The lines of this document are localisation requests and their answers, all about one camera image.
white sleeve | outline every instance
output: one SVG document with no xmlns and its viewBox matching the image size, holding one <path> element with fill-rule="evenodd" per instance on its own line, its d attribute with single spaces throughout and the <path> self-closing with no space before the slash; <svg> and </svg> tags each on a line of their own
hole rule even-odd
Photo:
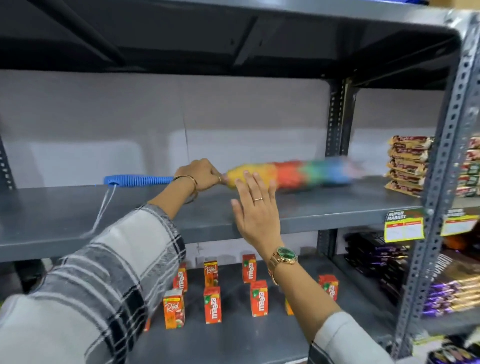
<svg viewBox="0 0 480 364">
<path fill-rule="evenodd" d="M 335 364 L 393 364 L 390 355 L 345 312 L 331 315 L 318 330 L 314 343 Z"/>
</svg>

gold wristwatch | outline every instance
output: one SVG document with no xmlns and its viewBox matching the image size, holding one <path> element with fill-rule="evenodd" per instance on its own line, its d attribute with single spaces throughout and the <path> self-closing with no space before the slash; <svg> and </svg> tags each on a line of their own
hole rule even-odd
<svg viewBox="0 0 480 364">
<path fill-rule="evenodd" d="M 268 274 L 272 277 L 272 281 L 275 285 L 278 286 L 278 283 L 273 278 L 273 273 L 276 266 L 280 263 L 295 264 L 298 258 L 295 252 L 291 249 L 288 249 L 284 246 L 279 246 L 275 252 L 272 254 L 272 257 L 267 262 Z"/>
</svg>

checkered sleeve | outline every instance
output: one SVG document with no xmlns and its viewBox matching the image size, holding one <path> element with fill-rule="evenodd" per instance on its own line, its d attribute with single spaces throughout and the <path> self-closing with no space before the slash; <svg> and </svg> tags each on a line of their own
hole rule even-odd
<svg viewBox="0 0 480 364">
<path fill-rule="evenodd" d="M 183 239 L 160 208 L 132 211 L 64 257 L 34 292 L 5 301 L 2 358 L 125 363 L 184 257 Z"/>
</svg>

bracelet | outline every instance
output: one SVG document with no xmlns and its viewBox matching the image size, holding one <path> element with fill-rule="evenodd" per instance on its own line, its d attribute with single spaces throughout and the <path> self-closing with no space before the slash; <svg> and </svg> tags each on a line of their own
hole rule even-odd
<svg viewBox="0 0 480 364">
<path fill-rule="evenodd" d="M 188 178 L 190 178 L 190 179 L 193 181 L 193 186 L 195 187 L 194 191 L 193 191 L 192 194 L 190 195 L 190 196 L 193 196 L 193 198 L 192 198 L 190 201 L 185 202 L 185 205 L 186 205 L 186 204 L 189 204 L 190 202 L 193 202 L 193 201 L 198 197 L 198 189 L 197 189 L 198 183 L 197 183 L 197 180 L 196 180 L 195 178 L 193 178 L 192 176 L 189 176 L 188 174 L 181 174 L 181 175 L 179 175 L 179 176 L 176 176 L 176 177 L 172 180 L 172 182 L 173 182 L 174 180 L 177 180 L 177 179 L 180 178 L 180 177 L 188 177 Z"/>
</svg>

sleeve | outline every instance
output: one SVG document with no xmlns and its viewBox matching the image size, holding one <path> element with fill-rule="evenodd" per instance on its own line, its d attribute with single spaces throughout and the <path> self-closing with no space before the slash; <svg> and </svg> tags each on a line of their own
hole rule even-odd
<svg viewBox="0 0 480 364">
<path fill-rule="evenodd" d="M 345 312 L 331 315 L 315 335 L 308 364 L 394 364 L 388 353 Z"/>
<path fill-rule="evenodd" d="M 34 292 L 5 301 L 2 360 L 125 363 L 184 257 L 183 239 L 160 208 L 132 211 L 64 257 Z"/>
</svg>

